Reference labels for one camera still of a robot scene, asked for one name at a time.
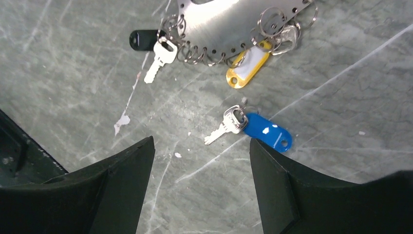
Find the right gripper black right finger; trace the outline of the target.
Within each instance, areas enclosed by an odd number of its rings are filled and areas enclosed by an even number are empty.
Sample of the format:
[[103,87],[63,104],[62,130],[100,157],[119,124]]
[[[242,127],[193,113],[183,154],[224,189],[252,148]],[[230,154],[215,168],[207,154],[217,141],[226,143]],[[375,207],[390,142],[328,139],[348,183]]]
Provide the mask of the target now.
[[250,162],[266,234],[410,234],[413,173],[398,171],[363,184],[294,161],[258,139]]

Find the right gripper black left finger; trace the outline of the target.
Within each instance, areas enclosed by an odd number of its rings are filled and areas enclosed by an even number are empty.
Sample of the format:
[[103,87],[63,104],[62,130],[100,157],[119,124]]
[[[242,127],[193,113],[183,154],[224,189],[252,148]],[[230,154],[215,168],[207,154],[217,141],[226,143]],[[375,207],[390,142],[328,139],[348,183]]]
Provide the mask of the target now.
[[154,154],[149,136],[80,170],[1,188],[1,233],[135,233]]

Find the blue key tag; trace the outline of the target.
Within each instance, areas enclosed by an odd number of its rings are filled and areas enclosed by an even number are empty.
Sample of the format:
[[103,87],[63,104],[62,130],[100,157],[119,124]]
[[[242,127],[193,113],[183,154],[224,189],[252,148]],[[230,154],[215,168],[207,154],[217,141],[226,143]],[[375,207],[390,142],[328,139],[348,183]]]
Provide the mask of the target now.
[[291,134],[281,126],[256,113],[247,113],[248,124],[244,133],[264,142],[279,153],[287,152],[293,144]]

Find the steel key holder plate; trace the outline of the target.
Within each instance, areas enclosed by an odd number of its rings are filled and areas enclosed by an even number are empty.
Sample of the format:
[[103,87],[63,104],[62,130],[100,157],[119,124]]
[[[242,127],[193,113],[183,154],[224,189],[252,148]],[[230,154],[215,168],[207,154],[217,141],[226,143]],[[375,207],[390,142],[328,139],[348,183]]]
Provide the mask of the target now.
[[274,53],[289,25],[302,27],[298,14],[315,5],[313,0],[211,0],[195,3],[179,0],[175,14],[161,19],[159,29],[178,47],[177,59],[212,67],[257,47]]

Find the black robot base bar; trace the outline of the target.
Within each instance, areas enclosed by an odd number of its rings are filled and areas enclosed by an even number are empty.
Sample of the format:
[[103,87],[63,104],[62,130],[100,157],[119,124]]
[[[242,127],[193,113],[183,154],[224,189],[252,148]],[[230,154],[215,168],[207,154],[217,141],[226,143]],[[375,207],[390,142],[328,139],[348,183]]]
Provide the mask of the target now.
[[67,174],[46,150],[0,112],[0,186],[43,183]]

